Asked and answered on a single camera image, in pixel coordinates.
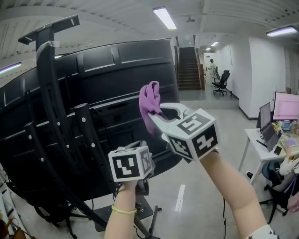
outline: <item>laptop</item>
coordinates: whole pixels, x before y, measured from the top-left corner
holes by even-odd
[[[271,123],[270,102],[260,108],[261,115],[261,134],[265,140],[268,151],[270,152],[278,143],[278,136]]]

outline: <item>purple cloth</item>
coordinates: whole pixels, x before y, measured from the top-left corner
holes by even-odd
[[[146,129],[153,136],[155,124],[151,121],[148,113],[162,114],[160,109],[159,82],[152,81],[141,88],[139,93],[139,109]]]

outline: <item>laptop screen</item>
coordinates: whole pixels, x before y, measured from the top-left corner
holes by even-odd
[[[261,129],[265,128],[271,122],[270,102],[260,108]]]

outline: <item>shoe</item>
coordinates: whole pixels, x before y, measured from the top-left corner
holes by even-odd
[[[246,172],[246,176],[247,176],[247,178],[251,179],[251,178],[252,178],[252,176],[253,176],[253,174],[252,174],[252,173],[250,173],[249,171],[247,171],[247,172]]]

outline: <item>desk leg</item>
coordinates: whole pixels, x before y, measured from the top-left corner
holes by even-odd
[[[244,149],[243,156],[242,156],[242,159],[241,159],[241,162],[240,162],[240,165],[239,165],[239,169],[238,169],[239,172],[241,171],[242,165],[244,163],[244,159],[245,159],[246,154],[247,154],[249,143],[250,143],[250,139],[247,137],[247,141],[246,141],[246,144],[245,144],[245,149]]]
[[[253,185],[254,182],[256,181],[257,177],[260,175],[261,171],[262,171],[262,167],[264,166],[266,162],[260,162],[258,167],[256,168],[251,180],[250,180],[250,184]]]

